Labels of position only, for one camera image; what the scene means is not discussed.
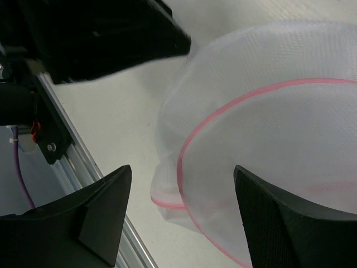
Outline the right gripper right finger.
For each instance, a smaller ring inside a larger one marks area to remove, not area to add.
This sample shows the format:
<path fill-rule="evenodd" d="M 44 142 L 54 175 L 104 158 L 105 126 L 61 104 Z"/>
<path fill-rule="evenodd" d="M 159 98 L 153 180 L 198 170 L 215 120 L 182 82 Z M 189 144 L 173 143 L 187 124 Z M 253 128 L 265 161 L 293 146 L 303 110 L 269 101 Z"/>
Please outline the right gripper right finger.
<path fill-rule="evenodd" d="M 356 267 L 356 214 L 305 200 L 234 170 L 253 267 Z"/>

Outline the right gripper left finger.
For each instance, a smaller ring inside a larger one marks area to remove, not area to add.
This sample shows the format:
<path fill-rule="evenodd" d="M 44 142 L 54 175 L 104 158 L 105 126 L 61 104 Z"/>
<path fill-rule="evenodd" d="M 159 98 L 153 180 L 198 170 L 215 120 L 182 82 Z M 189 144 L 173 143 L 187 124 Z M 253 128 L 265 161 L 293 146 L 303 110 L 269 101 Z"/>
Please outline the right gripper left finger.
<path fill-rule="evenodd" d="M 131 182 L 125 165 L 54 202 L 2 216 L 1 267 L 114 267 Z"/>

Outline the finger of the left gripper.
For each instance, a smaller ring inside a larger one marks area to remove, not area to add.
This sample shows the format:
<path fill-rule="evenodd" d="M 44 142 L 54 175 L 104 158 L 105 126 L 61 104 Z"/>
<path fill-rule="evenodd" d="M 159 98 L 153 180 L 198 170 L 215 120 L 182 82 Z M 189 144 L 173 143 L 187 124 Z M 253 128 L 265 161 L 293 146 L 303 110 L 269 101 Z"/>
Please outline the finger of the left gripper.
<path fill-rule="evenodd" d="M 191 38 L 162 1 L 18 1 L 55 84 L 187 55 Z"/>

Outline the white mesh laundry bag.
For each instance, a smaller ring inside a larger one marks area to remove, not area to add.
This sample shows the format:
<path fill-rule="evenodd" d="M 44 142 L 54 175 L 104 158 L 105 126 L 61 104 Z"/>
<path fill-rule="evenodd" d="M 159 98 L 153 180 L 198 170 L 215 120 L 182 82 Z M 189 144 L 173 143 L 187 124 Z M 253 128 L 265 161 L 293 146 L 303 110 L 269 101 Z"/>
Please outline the white mesh laundry bag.
<path fill-rule="evenodd" d="M 201 48 L 157 121 L 151 199 L 251 267 L 234 189 L 241 165 L 317 204 L 356 212 L 356 26 L 277 21 Z"/>

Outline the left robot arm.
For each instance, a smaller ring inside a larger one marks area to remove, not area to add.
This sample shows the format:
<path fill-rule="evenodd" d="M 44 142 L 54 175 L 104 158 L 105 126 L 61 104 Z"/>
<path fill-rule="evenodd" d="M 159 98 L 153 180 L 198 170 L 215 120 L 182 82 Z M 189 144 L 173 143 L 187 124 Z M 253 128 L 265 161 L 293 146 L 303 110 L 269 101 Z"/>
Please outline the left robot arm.
<path fill-rule="evenodd" d="M 184 56 L 190 46 L 163 1 L 2 1 L 1 125 L 29 125 L 37 115 L 21 63 L 33 60 L 66 84 Z"/>

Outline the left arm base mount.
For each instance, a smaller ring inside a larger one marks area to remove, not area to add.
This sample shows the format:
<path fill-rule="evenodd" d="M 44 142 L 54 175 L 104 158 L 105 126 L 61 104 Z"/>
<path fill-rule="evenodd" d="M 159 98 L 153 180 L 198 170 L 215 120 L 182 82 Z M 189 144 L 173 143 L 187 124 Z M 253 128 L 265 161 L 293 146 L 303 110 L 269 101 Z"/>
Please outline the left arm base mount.
<path fill-rule="evenodd" d="M 45 87 L 40 82 L 36 82 L 35 87 L 36 113 L 31 135 L 46 161 L 52 165 L 66 154 L 72 138 Z"/>

